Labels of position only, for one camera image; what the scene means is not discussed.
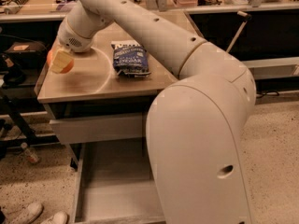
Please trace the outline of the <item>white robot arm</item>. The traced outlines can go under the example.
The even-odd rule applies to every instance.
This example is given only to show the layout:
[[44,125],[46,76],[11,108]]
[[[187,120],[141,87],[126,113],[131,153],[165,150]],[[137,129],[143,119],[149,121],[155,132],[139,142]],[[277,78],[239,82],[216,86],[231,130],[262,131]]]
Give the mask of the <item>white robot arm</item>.
[[255,224],[239,151],[256,101],[250,70],[231,54],[130,0],[78,0],[60,45],[87,50],[116,22],[175,77],[150,106],[149,161],[166,224]]

